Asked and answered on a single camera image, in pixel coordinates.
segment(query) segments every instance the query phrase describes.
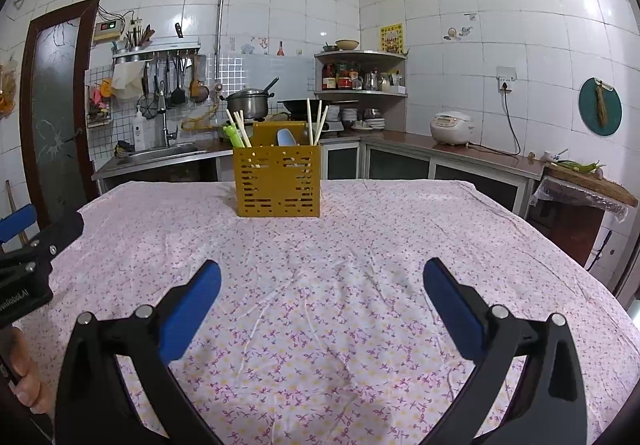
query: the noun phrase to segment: human hand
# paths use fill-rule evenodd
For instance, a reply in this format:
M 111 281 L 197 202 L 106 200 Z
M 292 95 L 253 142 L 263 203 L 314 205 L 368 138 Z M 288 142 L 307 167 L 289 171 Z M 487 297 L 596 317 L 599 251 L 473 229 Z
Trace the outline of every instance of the human hand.
M 11 366 L 15 373 L 22 377 L 15 387 L 15 396 L 21 404 L 31 408 L 34 414 L 51 410 L 51 391 L 49 386 L 40 380 L 40 370 L 29 355 L 27 339 L 17 328 L 12 328 Z

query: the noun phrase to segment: poster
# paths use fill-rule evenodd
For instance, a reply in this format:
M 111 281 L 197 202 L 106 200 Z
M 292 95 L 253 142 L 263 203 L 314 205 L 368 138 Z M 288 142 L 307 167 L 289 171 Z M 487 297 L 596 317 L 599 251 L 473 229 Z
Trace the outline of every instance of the poster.
M 380 50 L 388 53 L 404 54 L 402 24 L 392 24 L 380 28 Z

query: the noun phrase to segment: blue gripper pad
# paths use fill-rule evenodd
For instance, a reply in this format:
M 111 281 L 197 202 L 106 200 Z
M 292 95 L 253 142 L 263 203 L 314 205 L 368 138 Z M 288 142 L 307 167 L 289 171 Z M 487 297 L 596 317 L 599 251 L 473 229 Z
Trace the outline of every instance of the blue gripper pad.
M 484 357 L 484 327 L 478 320 L 460 289 L 471 287 L 459 285 L 439 259 L 430 259 L 424 265 L 424 289 L 438 311 L 458 352 L 465 359 L 478 363 Z
M 187 293 L 160 328 L 159 354 L 164 365 L 182 358 L 220 293 L 222 274 L 218 263 L 210 261 L 198 272 Z
M 13 214 L 9 214 L 6 218 L 0 220 L 0 245 L 6 243 L 35 222 L 36 207 L 31 204 L 25 205 Z

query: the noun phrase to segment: pink tablecloth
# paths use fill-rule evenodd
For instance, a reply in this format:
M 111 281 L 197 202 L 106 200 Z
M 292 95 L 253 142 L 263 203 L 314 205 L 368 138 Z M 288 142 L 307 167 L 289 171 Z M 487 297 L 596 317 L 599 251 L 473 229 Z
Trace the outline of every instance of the pink tablecloth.
M 22 320 L 54 387 L 81 311 L 129 316 L 213 259 L 220 296 L 171 368 L 221 439 L 417 444 L 473 368 L 422 288 L 434 256 L 488 304 L 566 315 L 590 442 L 638 381 L 640 333 L 603 285 L 469 184 L 326 182 L 319 219 L 243 219 L 234 205 L 233 184 L 127 183 L 82 209 L 84 235 L 54 261 L 53 301 Z M 521 367 L 484 429 L 500 420 Z

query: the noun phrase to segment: white bottle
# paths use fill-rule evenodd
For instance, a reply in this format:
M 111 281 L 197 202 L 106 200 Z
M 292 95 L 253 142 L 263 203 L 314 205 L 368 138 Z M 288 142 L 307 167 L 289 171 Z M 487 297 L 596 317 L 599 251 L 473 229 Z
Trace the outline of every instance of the white bottle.
M 133 145 L 136 147 L 136 152 L 151 149 L 151 140 L 146 131 L 146 123 L 147 120 L 142 116 L 140 106 L 138 106 L 138 112 L 133 120 L 131 120 L 131 127 L 133 129 Z

